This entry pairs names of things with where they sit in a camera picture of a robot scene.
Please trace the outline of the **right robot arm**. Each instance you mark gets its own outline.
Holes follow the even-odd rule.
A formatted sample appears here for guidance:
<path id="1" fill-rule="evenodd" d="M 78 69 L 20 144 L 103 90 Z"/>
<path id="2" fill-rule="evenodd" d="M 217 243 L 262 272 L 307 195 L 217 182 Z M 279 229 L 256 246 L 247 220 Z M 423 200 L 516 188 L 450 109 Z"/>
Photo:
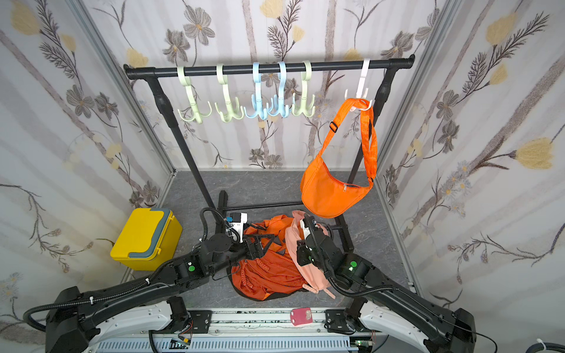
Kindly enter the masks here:
<path id="1" fill-rule="evenodd" d="M 299 223 L 304 238 L 298 263 L 319 269 L 329 284 L 352 298 L 350 322 L 390 335 L 421 352 L 473 352 L 475 319 L 464 309 L 451 311 L 418 296 L 387 277 L 367 259 L 343 252 L 310 215 Z"/>

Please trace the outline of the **dark orange waist bag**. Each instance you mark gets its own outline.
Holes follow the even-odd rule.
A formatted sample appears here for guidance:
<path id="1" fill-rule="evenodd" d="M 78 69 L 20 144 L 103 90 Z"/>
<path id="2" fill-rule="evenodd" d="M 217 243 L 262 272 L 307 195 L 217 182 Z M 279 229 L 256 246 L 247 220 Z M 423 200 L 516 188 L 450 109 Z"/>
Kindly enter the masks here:
<path id="1" fill-rule="evenodd" d="M 293 260 L 291 260 L 287 245 L 285 244 L 285 230 L 291 225 L 291 222 L 292 218 L 281 215 L 248 226 L 244 231 L 245 235 L 274 234 L 278 239 L 269 247 L 267 254 L 263 258 L 257 260 L 242 260 L 238 265 L 250 261 L 260 266 L 269 266 L 273 270 L 297 270 Z"/>

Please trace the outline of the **pink crescent bag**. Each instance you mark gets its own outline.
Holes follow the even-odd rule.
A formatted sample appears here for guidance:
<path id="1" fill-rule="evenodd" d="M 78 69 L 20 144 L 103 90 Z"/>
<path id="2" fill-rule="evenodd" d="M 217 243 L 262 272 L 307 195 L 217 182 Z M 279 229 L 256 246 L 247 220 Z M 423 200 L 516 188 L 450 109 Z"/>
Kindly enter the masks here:
<path id="1" fill-rule="evenodd" d="M 285 244 L 291 260 L 305 280 L 303 289 L 313 294 L 326 293 L 330 298 L 335 299 L 335 294 L 330 291 L 330 284 L 322 270 L 312 263 L 310 249 L 305 243 L 309 231 L 304 225 L 304 218 L 304 211 L 293 211 L 291 225 L 285 230 Z"/>

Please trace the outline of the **bright orange crescent bag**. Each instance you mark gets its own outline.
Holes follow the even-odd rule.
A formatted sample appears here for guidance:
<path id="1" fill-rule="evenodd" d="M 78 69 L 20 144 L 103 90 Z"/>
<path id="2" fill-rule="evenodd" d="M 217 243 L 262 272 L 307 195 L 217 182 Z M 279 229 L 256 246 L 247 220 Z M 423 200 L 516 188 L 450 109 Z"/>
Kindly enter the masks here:
<path id="1" fill-rule="evenodd" d="M 351 108 L 360 110 L 361 151 L 369 185 L 363 187 L 341 182 L 329 171 L 323 154 Z M 311 213 L 324 219 L 342 215 L 372 190 L 378 171 L 378 138 L 373 126 L 375 116 L 366 99 L 347 99 L 330 123 L 322 148 L 305 170 L 300 184 L 302 202 Z"/>

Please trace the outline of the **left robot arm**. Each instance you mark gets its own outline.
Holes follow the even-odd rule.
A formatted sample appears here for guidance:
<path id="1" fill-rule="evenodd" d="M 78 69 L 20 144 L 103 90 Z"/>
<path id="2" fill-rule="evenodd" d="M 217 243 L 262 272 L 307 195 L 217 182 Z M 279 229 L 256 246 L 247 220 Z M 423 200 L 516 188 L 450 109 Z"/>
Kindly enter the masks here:
<path id="1" fill-rule="evenodd" d="M 162 299 L 172 308 L 173 317 L 185 316 L 177 295 L 208 283 L 216 273 L 242 260 L 261 259 L 275 238 L 262 226 L 246 234 L 227 225 L 224 232 L 203 235 L 192 251 L 167 260 L 145 277 L 95 291 L 67 288 L 54 303 L 32 307 L 22 319 L 45 332 L 46 352 L 83 352 L 102 336 L 102 324 L 150 302 Z"/>

